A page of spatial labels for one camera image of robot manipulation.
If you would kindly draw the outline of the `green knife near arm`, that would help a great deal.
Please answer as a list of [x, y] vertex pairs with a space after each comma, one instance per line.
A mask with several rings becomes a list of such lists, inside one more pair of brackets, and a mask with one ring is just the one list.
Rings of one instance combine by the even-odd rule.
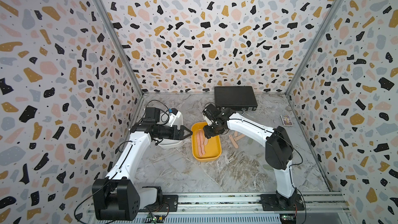
[[273, 170], [273, 168], [270, 165], [268, 165], [268, 164], [264, 164], [263, 165], [263, 169], [265, 169], [267, 171], [272, 171]]

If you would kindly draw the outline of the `white plastic bin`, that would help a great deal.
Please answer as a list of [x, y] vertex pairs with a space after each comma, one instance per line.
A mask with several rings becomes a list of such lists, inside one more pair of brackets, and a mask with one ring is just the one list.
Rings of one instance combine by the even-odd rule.
[[160, 137], [157, 138], [159, 142], [157, 145], [163, 149], [179, 148], [183, 141], [180, 138], [179, 130], [183, 125], [183, 116], [176, 108], [171, 108], [169, 113], [169, 120], [167, 121], [167, 128], [162, 129]]

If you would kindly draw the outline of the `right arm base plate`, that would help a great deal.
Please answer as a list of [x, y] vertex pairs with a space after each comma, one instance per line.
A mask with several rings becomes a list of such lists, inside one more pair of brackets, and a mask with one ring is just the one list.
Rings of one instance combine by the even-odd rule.
[[279, 194], [260, 195], [260, 204], [264, 211], [304, 211], [304, 201], [298, 194], [285, 198]]

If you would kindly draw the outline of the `yellow plastic bin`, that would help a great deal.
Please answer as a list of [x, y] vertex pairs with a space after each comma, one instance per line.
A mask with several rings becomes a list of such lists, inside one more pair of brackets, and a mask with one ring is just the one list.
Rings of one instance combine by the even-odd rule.
[[191, 128], [191, 131], [193, 132], [193, 135], [191, 136], [192, 154], [193, 154], [194, 158], [199, 162], [215, 161], [222, 154], [220, 137], [216, 136], [211, 139], [208, 139], [208, 144], [205, 146], [206, 154], [201, 157], [199, 156], [196, 135], [197, 135], [198, 130], [203, 130], [203, 127], [206, 125], [207, 125], [206, 122], [198, 122], [198, 123], [195, 123]]

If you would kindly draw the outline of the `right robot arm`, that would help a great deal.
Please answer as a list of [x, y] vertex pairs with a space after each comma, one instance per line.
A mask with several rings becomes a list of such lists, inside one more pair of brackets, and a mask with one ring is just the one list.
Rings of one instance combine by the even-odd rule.
[[206, 138], [210, 139], [229, 129], [237, 131], [265, 148], [265, 160], [275, 173], [277, 189], [276, 204], [282, 209], [295, 206], [299, 199], [298, 189], [292, 176], [293, 147], [287, 131], [278, 126], [267, 127], [250, 120], [230, 108], [219, 108], [213, 104], [203, 110], [207, 125], [203, 128]]

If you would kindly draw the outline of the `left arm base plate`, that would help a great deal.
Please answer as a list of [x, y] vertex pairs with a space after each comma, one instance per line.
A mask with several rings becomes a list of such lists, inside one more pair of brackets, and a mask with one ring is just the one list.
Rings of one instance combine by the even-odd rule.
[[139, 212], [177, 212], [178, 209], [178, 195], [163, 195], [161, 198], [158, 198], [154, 204], [148, 206], [148, 208], [144, 207], [139, 210]]

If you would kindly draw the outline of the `long pink sheathed knife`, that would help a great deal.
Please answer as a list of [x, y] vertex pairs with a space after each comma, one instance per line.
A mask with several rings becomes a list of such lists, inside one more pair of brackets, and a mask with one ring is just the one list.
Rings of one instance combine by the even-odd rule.
[[202, 150], [202, 141], [203, 141], [203, 131], [198, 130], [196, 138], [197, 138], [197, 144], [198, 144], [198, 154], [201, 157], [203, 155], [203, 150]]

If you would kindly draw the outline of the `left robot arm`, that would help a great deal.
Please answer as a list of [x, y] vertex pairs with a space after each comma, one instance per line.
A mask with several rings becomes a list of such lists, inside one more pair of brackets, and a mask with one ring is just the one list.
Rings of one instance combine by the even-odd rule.
[[151, 144], [164, 149], [176, 148], [192, 135], [183, 125], [183, 115], [176, 108], [146, 107], [141, 119], [132, 125], [127, 141], [118, 146], [121, 155], [104, 179], [92, 186], [95, 217], [112, 224], [133, 221], [139, 211], [147, 210], [153, 223], [159, 219], [155, 212], [170, 211], [160, 186], [134, 186], [135, 174], [145, 151]]

